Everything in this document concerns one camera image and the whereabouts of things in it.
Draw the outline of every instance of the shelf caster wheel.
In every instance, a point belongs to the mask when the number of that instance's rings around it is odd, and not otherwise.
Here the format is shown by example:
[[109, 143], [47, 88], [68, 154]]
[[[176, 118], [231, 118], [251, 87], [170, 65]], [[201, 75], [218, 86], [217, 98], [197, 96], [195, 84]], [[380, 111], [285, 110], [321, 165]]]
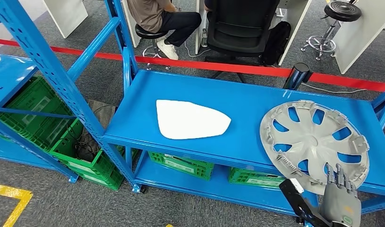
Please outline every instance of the shelf caster wheel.
[[142, 185], [141, 186], [141, 190], [139, 192], [142, 193], [142, 194], [145, 194], [147, 188], [148, 188], [147, 186]]
[[296, 217], [295, 221], [300, 225], [303, 226], [305, 224], [305, 220], [301, 217]]

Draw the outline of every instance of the green crate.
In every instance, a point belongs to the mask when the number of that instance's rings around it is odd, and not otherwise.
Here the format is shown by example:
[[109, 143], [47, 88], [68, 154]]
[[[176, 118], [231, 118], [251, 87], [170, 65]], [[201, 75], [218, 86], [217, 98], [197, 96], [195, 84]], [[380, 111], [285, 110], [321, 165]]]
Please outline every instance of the green crate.
[[[32, 77], [5, 107], [53, 114], [73, 114], [42, 77]], [[45, 151], [49, 151], [72, 123], [70, 119], [6, 112], [0, 112], [0, 121]]]
[[151, 151], [148, 151], [148, 153], [151, 160], [156, 163], [160, 163], [164, 166], [191, 174], [207, 181], [210, 180], [210, 175], [212, 174], [214, 167], [213, 163], [197, 161], [189, 158], [179, 158]]
[[124, 180], [124, 176], [121, 174], [118, 168], [114, 168], [108, 178], [101, 178], [101, 176], [91, 175], [83, 171], [80, 171], [78, 174], [83, 179], [103, 185], [115, 191], [120, 188], [120, 185]]
[[[74, 144], [81, 136], [83, 125], [79, 119], [75, 120], [72, 125], [65, 131], [60, 140], [52, 147], [49, 153], [67, 165], [76, 173], [89, 173], [89, 175], [97, 175], [103, 178], [108, 178], [113, 171], [115, 165], [110, 158], [101, 149], [96, 153], [92, 162], [78, 159], [74, 150]], [[124, 153], [124, 147], [117, 146], [120, 154]], [[132, 156], [137, 154], [137, 150], [132, 150]]]
[[284, 180], [285, 178], [282, 176], [230, 167], [230, 183], [257, 185], [268, 188], [279, 188], [279, 184]]

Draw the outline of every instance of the bar stool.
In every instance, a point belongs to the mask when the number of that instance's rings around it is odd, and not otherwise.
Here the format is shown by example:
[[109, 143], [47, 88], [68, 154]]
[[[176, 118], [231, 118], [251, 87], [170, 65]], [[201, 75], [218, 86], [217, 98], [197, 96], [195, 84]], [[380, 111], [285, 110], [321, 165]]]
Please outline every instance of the bar stool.
[[362, 15], [362, 11], [357, 6], [345, 1], [330, 2], [325, 7], [325, 13], [326, 16], [324, 18], [331, 17], [335, 21], [330, 25], [323, 36], [313, 35], [309, 37], [309, 39], [306, 40], [306, 44], [304, 44], [301, 48], [301, 51], [305, 51], [305, 48], [310, 46], [316, 51], [319, 51], [319, 56], [316, 57], [316, 60], [318, 61], [320, 61], [324, 52], [330, 52], [330, 56], [332, 58], [335, 57], [335, 42], [330, 38], [330, 36], [338, 21], [352, 22], [358, 20]]
[[[143, 39], [150, 39], [150, 40], [152, 40], [152, 45], [149, 46], [149, 47], [147, 47], [147, 48], [145, 48], [144, 52], [142, 52], [142, 56], [145, 57], [146, 55], [151, 55], [153, 58], [162, 58], [162, 57], [160, 56], [160, 54], [162, 54], [162, 52], [161, 52], [161, 51], [159, 50], [159, 48], [157, 47], [157, 44], [156, 44], [157, 41], [156, 41], [156, 39], [165, 36], [165, 35], [168, 33], [168, 31], [166, 31], [166, 32], [152, 33], [152, 32], [148, 32], [148, 31], [144, 30], [144, 29], [143, 29], [141, 26], [139, 26], [139, 25], [135, 25], [135, 32], [136, 32], [136, 34], [137, 34], [139, 37], [141, 37], [141, 38], [143, 38]], [[148, 53], [148, 52], [146, 52], [146, 51], [147, 51], [148, 49], [150, 49], [150, 48], [153, 48], [154, 53]], [[147, 64], [146, 69], [147, 69], [147, 70], [151, 70], [150, 63]]]

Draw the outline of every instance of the black office chair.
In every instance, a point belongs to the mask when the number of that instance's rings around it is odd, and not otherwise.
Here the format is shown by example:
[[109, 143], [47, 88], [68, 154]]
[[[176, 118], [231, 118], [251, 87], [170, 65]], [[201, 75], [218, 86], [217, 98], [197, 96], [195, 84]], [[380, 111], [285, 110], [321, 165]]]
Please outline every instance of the black office chair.
[[[236, 57], [259, 57], [269, 37], [270, 23], [280, 0], [213, 0], [208, 13], [207, 45], [226, 58], [205, 57], [205, 61], [258, 66]], [[216, 72], [216, 78], [222, 71]], [[241, 73], [237, 73], [245, 83]]]

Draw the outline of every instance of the beige shirt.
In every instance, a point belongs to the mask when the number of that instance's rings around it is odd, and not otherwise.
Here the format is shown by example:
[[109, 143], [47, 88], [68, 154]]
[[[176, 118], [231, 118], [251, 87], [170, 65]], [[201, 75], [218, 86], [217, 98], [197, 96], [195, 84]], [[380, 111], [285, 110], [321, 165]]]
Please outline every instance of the beige shirt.
[[170, 0], [127, 0], [134, 20], [148, 32], [158, 32], [162, 26], [162, 12]]

